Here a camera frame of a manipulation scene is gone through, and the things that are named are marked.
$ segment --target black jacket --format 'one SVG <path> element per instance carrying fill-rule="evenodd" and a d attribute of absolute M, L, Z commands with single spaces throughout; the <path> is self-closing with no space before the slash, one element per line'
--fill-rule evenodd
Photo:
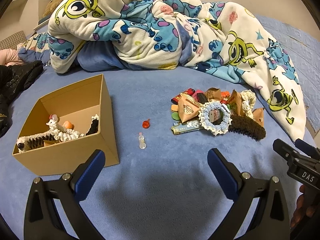
<path fill-rule="evenodd" d="M 40 60 L 23 66 L 0 65 L 0 137 L 9 129 L 9 104 L 28 89 L 43 71 Z"/>

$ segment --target plaid pillow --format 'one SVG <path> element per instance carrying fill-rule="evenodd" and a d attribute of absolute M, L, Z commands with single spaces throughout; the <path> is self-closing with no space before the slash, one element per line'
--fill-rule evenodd
<path fill-rule="evenodd" d="M 19 31 L 15 34 L 12 34 L 8 38 L 0 41 L 0 50 L 1 49 L 15 49 L 17 50 L 17 45 L 23 43 L 27 40 L 23 31 Z"/>

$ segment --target brown fuzzy hair clip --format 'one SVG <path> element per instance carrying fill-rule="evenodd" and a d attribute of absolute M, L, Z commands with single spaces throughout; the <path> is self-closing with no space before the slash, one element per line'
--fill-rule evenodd
<path fill-rule="evenodd" d="M 230 132 L 242 133 L 256 141 L 265 138 L 266 130 L 251 118 L 233 114 L 231 119 L 231 125 L 228 128 Z"/>

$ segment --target red object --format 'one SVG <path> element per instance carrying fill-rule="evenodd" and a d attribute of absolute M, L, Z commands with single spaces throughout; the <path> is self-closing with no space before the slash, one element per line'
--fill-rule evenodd
<path fill-rule="evenodd" d="M 192 97 L 193 97 L 196 101 L 198 101 L 198 98 L 197 98 L 197 94 L 198 94 L 198 93 L 203 93 L 203 91 L 197 90 L 197 91 L 192 95 Z"/>
<path fill-rule="evenodd" d="M 186 91 L 184 91 L 184 94 L 187 94 L 189 96 L 192 96 L 196 91 L 192 88 L 187 89 Z M 174 98 L 171 99 L 171 102 L 175 105 L 178 104 L 179 99 L 181 98 L 181 95 L 178 94 L 177 96 L 175 96 Z"/>
<path fill-rule="evenodd" d="M 150 118 L 148 120 L 143 121 L 142 127 L 145 128 L 145 129 L 149 128 L 150 127 L 150 122 L 149 121 L 150 121 Z"/>
<path fill-rule="evenodd" d="M 222 98 L 228 98 L 229 96 L 230 96 L 229 91 L 222 91 L 222 92 L 221 92 L 221 97 L 222 97 Z"/>
<path fill-rule="evenodd" d="M 222 99 L 221 101 L 220 101 L 220 103 L 222 103 L 222 104 L 227 104 L 227 100 L 225 100 L 225 99 Z"/>

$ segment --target green object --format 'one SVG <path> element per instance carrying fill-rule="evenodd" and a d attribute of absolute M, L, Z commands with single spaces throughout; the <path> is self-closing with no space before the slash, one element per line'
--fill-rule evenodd
<path fill-rule="evenodd" d="M 171 114 L 171 117 L 172 117 L 172 119 L 174 119 L 174 120 L 180 120 L 180 117 L 179 117 L 179 114 L 177 113 L 177 112 L 174 112 L 174 113 L 172 113 Z"/>

